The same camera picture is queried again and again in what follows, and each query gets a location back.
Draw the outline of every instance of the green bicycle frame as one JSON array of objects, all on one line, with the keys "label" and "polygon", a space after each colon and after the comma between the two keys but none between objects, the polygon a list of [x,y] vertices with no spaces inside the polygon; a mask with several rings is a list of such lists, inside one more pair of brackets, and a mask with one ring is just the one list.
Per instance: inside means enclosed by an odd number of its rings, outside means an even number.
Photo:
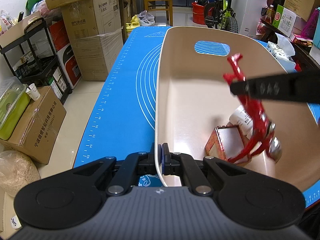
[{"label": "green bicycle frame", "polygon": [[227,1],[227,0],[223,0],[223,11],[224,11],[225,13],[224,13],[224,15],[222,16],[222,21],[221,21],[221,22],[222,22],[222,26],[225,25],[226,19],[227,19],[228,17],[232,17],[231,11],[228,10],[228,1]]}]

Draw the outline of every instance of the white paper cup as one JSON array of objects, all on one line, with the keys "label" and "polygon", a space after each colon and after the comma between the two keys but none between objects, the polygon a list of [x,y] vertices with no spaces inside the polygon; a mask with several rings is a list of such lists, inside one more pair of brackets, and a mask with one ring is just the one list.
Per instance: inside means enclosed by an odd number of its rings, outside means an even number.
[{"label": "white paper cup", "polygon": [[34,100],[38,100],[40,97],[40,93],[38,92],[34,83],[32,83],[29,88],[26,89],[26,93]]}]

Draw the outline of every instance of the yellow bottle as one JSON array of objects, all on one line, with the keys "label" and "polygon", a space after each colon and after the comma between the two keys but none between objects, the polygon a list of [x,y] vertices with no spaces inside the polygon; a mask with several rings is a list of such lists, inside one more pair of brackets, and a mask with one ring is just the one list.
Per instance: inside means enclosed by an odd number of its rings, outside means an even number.
[{"label": "yellow bottle", "polygon": [[130,21],[130,23],[133,23],[133,22],[139,22],[139,18],[138,18],[137,14],[135,16],[133,16],[131,21]]},{"label": "yellow bottle", "polygon": [[125,24],[125,30],[127,32],[127,37],[129,37],[130,33],[132,32],[132,30],[136,27],[139,27],[140,23],[139,22],[133,22],[133,23],[126,23]]}]

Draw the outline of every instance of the green plastic container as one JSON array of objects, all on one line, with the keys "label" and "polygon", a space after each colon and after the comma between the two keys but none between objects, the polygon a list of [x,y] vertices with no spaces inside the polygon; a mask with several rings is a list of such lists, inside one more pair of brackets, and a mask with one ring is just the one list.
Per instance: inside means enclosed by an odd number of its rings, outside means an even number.
[{"label": "green plastic container", "polygon": [[9,139],[29,102],[30,97],[26,93],[26,87],[17,77],[1,82],[0,138],[2,140]]}]

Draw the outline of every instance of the round pad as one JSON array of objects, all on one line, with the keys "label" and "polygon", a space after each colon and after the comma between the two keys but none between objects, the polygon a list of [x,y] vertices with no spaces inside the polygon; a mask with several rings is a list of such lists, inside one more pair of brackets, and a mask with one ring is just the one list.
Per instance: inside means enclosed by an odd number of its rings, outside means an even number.
[{"label": "round pad", "polygon": [[63,229],[91,218],[101,205],[101,193],[84,176],[60,174],[36,181],[18,192],[14,209],[24,224]]},{"label": "round pad", "polygon": [[303,195],[296,187],[255,172],[229,177],[217,200],[222,212],[233,221],[266,230],[296,223],[305,208]]}]

